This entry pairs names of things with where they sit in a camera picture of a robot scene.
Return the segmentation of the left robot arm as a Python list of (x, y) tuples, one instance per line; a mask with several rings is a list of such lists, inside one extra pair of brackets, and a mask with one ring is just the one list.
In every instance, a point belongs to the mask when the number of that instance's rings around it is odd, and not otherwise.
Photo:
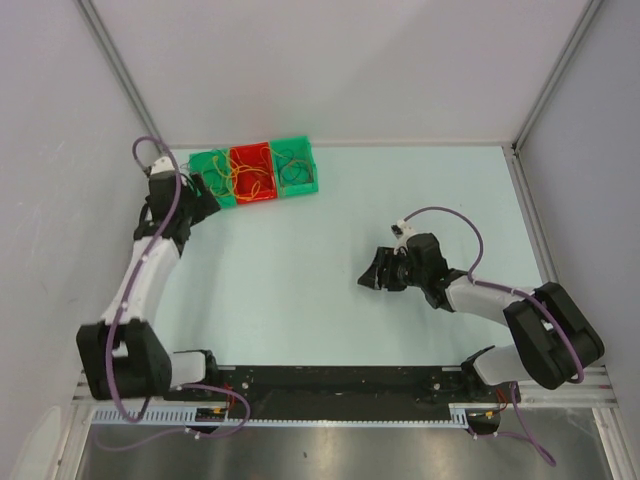
[(149, 194), (133, 234), (133, 254), (118, 293), (99, 322), (82, 325), (76, 344), (91, 395), (110, 400), (107, 381), (107, 337), (114, 319), (112, 371), (122, 399), (162, 396), (185, 384), (197, 398), (214, 397), (221, 387), (215, 357), (209, 350), (171, 353), (152, 328), (167, 280), (181, 258), (191, 227), (220, 210), (217, 200), (198, 173), (182, 177), (177, 208), (166, 229), (159, 227), (170, 213), (174, 198), (173, 171), (152, 174)]

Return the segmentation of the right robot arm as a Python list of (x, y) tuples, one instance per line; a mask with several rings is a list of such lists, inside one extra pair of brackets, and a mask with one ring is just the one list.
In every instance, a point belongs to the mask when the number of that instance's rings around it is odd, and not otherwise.
[(532, 380), (555, 390), (579, 381), (605, 353), (602, 339), (560, 284), (527, 291), (471, 280), (466, 271), (449, 267), (431, 233), (412, 235), (396, 248), (379, 247), (357, 283), (390, 292), (415, 287), (434, 309), (476, 315), (509, 330), (512, 345), (487, 347), (463, 362), (469, 370), (461, 388), (473, 401), (486, 400), (507, 382)]

